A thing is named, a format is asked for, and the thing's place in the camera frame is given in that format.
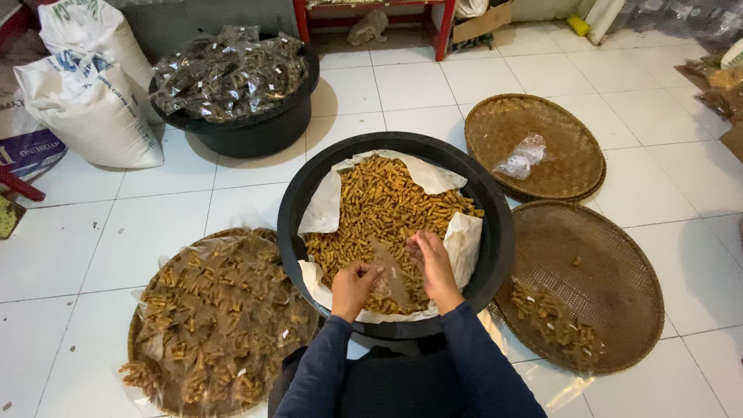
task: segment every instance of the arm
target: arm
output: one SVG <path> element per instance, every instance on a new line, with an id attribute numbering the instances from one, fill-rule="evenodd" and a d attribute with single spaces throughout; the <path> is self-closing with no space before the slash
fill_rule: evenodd
<path id="1" fill-rule="evenodd" d="M 546 417 L 521 376 L 490 339 L 454 281 L 449 254 L 438 237 L 418 231 L 408 240 L 411 259 L 441 314 L 459 381 L 480 417 Z"/>
<path id="2" fill-rule="evenodd" d="M 490 339 L 469 302 L 441 317 L 459 381 L 480 417 L 546 417 L 521 376 Z"/>
<path id="3" fill-rule="evenodd" d="M 351 322 L 361 312 L 369 289 L 382 270 L 354 261 L 335 275 L 331 316 L 299 361 L 294 380 L 274 418 L 333 416 L 343 383 Z"/>

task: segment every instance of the hand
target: hand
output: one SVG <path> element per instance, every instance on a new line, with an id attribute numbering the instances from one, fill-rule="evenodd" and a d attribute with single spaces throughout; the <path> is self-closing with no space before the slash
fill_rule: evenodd
<path id="1" fill-rule="evenodd" d="M 353 322 L 369 297 L 369 289 L 382 271 L 382 266 L 372 268 L 358 260 L 338 271 L 333 279 L 331 315 L 340 316 L 349 324 Z"/>
<path id="2" fill-rule="evenodd" d="M 444 315 L 464 302 L 454 281 L 449 253 L 438 236 L 418 231 L 406 244 L 412 261 L 423 273 L 424 288 L 428 297 L 436 302 L 439 314 Z"/>

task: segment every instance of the red table leg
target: red table leg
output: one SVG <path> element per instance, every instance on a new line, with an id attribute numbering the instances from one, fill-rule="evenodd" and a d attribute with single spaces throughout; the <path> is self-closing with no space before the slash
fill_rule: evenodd
<path id="1" fill-rule="evenodd" d="M 33 200 L 34 202 L 40 202 L 44 200 L 46 195 L 39 189 L 27 184 L 24 181 L 19 180 L 13 174 L 10 173 L 10 168 L 0 167 L 0 184 L 5 184 L 10 187 L 14 192 L 20 193 L 23 196 Z"/>
<path id="2" fill-rule="evenodd" d="M 452 31 L 452 22 L 454 20 L 454 2 L 456 0 L 447 0 L 444 3 L 444 17 L 441 20 L 441 31 L 438 34 L 438 45 L 436 45 L 436 61 L 443 61 L 447 55 L 449 47 L 449 34 Z"/>
<path id="3" fill-rule="evenodd" d="M 310 42 L 310 28 L 307 25 L 307 0 L 294 0 L 296 29 L 302 42 Z"/>

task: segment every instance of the woven basket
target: woven basket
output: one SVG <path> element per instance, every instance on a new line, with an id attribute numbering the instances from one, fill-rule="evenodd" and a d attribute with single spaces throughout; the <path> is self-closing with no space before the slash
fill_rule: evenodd
<path id="1" fill-rule="evenodd" d="M 478 103 L 464 125 L 467 150 L 506 190 L 523 200 L 578 200 L 598 190 L 606 162 L 596 138 L 570 112 L 529 94 L 500 94 Z M 526 180 L 493 168 L 530 134 L 545 139 L 548 157 Z"/>
<path id="2" fill-rule="evenodd" d="M 661 285 L 637 244 L 607 218 L 581 205 L 531 202 L 513 209 L 516 253 L 494 297 L 506 323 L 529 349 L 579 373 L 614 373 L 642 360 L 663 332 Z M 579 266 L 574 266 L 576 257 Z M 548 344 L 511 301 L 514 282 L 557 295 L 605 346 L 589 370 Z"/>
<path id="3" fill-rule="evenodd" d="M 231 229 L 225 229 L 224 231 L 219 231 L 216 234 L 209 235 L 208 237 L 205 237 L 203 239 L 200 239 L 199 241 L 194 242 L 191 244 L 192 247 L 197 246 L 201 241 L 204 241 L 206 239 L 212 239 L 212 238 L 223 238 L 223 237 L 242 237 L 244 235 L 247 235 L 250 232 L 249 229 L 246 228 L 231 228 Z M 181 255 L 176 254 L 175 257 L 173 257 L 168 264 L 173 264 L 174 261 L 180 261 Z M 145 289 L 145 292 L 147 290 L 151 290 L 155 287 L 158 280 L 160 279 L 160 272 L 158 271 L 157 274 L 152 278 L 152 280 L 149 281 L 149 285 L 147 285 L 147 288 Z M 132 322 L 129 325 L 129 337 L 127 338 L 126 346 L 127 350 L 129 352 L 129 361 L 144 361 L 148 364 L 151 364 L 151 360 L 149 360 L 146 356 L 139 356 L 139 353 L 137 353 L 135 347 L 134 341 L 137 338 L 137 335 L 139 335 L 140 331 L 142 330 L 142 320 L 140 320 L 140 307 L 137 306 L 137 308 L 134 310 L 134 315 L 132 316 Z M 183 410 L 181 410 L 181 392 L 180 388 L 170 388 L 165 387 L 163 388 L 163 402 L 160 406 L 160 409 L 162 412 L 173 415 L 174 417 L 180 417 L 180 418 L 200 418 L 201 417 L 201 406 L 197 404 L 184 404 Z M 223 412 L 220 414 L 215 415 L 213 418 L 228 418 L 236 414 L 240 414 L 243 412 L 242 407 L 240 404 L 237 404 L 236 408 L 233 411 Z"/>

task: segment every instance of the person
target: person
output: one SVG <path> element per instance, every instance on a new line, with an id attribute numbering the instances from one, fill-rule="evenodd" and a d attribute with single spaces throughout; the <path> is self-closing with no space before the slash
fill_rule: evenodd
<path id="1" fill-rule="evenodd" d="M 288 381 L 282 381 L 285 370 L 274 385 L 273 417 L 546 417 L 459 292 L 439 238 L 418 231 L 406 248 L 438 307 L 445 350 L 428 359 L 377 358 L 355 366 L 371 367 L 349 372 L 354 370 L 345 359 L 351 323 L 383 272 L 382 266 L 354 261 L 333 279 L 331 315 L 317 337 L 300 352 L 298 364 L 290 359 L 294 368 Z M 281 397 L 278 405 L 271 405 L 276 397 Z"/>

